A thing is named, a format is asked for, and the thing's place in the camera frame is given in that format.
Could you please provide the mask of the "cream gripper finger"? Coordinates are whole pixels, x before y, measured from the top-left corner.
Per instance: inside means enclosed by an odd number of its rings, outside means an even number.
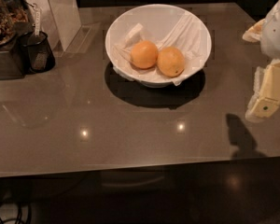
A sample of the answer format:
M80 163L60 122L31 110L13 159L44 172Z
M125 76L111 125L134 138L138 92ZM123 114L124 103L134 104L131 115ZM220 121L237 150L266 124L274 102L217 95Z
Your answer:
M248 30L246 30L242 36L242 39L247 42L255 43L260 42L262 26L265 20L262 19L252 25Z
M265 68L256 69L253 91L245 118L251 122L261 122L280 107L280 60L274 59Z

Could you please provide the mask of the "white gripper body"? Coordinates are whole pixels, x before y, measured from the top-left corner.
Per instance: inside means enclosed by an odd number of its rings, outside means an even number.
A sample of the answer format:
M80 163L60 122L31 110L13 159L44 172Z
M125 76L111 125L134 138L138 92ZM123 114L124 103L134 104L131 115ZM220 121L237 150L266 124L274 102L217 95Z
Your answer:
M280 0L266 15L260 36L261 51L272 59L280 59Z

